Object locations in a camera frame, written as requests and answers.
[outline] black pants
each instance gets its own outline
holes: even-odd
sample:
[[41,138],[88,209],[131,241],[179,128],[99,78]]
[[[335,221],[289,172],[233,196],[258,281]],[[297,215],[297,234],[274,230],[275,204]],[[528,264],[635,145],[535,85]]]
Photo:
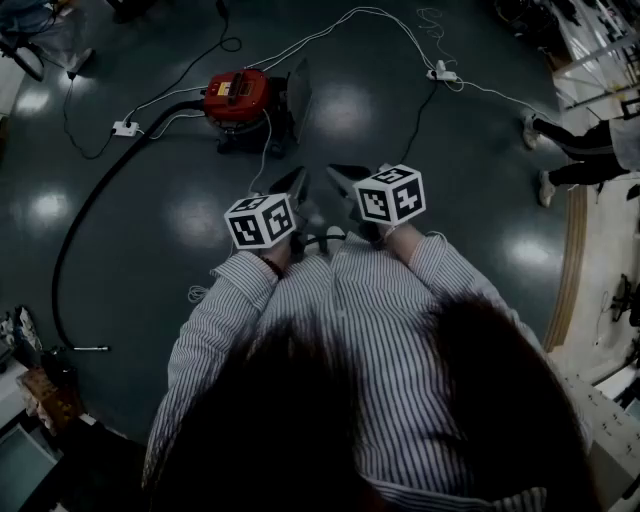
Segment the black pants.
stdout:
[[533,128],[580,162],[550,172],[549,180],[554,185],[595,185],[629,172],[620,167],[613,153],[609,121],[602,121],[581,137],[540,119],[533,122]]

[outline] black hose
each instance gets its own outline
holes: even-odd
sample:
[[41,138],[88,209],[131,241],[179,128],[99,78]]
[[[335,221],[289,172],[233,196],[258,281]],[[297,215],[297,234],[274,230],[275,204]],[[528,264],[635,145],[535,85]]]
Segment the black hose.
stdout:
[[64,328],[62,327],[62,322],[60,320],[60,309],[58,304],[58,292],[60,285],[60,271],[62,269],[62,264],[64,263],[64,259],[69,251],[69,246],[73,241],[73,237],[78,231],[78,227],[82,224],[82,221],[87,216],[87,212],[93,206],[93,203],[98,198],[100,193],[104,190],[104,188],[109,184],[109,182],[113,179],[113,177],[120,171],[135,154],[140,151],[145,144],[149,141],[149,138],[153,133],[160,127],[160,125],[172,114],[179,112],[181,110],[202,110],[204,102],[203,100],[195,100],[195,101],[182,101],[180,103],[176,103],[172,107],[169,107],[162,114],[158,116],[158,118],[151,124],[149,129],[144,132],[142,137],[136,140],[131,147],[125,152],[124,155],[120,157],[120,159],[113,164],[111,169],[107,171],[107,173],[102,177],[102,179],[98,182],[95,188],[89,194],[86,201],[80,208],[80,211],[76,215],[76,218],[73,219],[71,223],[71,227],[67,234],[64,237],[64,241],[62,242],[62,247],[60,248],[60,252],[58,253],[58,259],[56,260],[56,266],[53,269],[53,280],[51,282],[51,308],[53,309],[53,321],[56,325],[56,331],[58,332],[58,336],[62,343],[64,343],[68,348],[74,349],[73,343],[69,341],[66,333],[64,332]]

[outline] wheel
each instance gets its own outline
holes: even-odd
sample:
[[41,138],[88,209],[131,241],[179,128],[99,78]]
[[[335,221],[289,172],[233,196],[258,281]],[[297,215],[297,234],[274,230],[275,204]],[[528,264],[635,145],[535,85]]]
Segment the wheel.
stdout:
[[42,82],[44,78],[44,63],[35,52],[35,47],[28,45],[14,49],[0,41],[0,50],[5,56],[11,57],[27,75],[38,82]]

